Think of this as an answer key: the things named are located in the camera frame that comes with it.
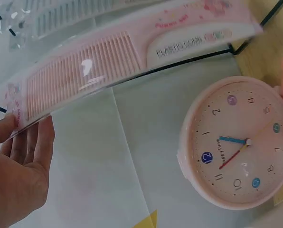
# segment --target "red second hand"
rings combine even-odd
[[[221,170],[222,168],[224,168],[232,159],[234,159],[245,147],[247,147],[248,145],[245,144],[240,150],[238,150],[234,155],[232,155],[228,161],[226,161],[221,167],[219,167],[219,169]]]

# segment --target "white comb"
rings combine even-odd
[[[33,38],[41,39],[57,30],[107,12],[162,0],[26,0],[34,4]]]

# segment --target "clock face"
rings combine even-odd
[[[228,83],[211,91],[192,118],[186,157],[201,189],[248,204],[280,187],[283,101],[275,93],[253,82]]]

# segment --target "wooden surface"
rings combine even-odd
[[[260,22],[278,0],[245,0],[253,15]],[[239,55],[236,60],[242,74],[264,80],[274,86],[282,79],[283,60],[283,7],[264,27],[264,33]]]

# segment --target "comb teeth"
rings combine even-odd
[[[83,69],[87,61],[90,70]],[[62,101],[90,93],[141,70],[130,36],[120,32],[50,62],[27,79],[27,120]]]
[[[58,29],[79,21],[111,11],[114,0],[71,0],[53,6],[53,0],[29,0],[35,4],[35,12],[41,13],[35,20],[34,35],[46,36]]]

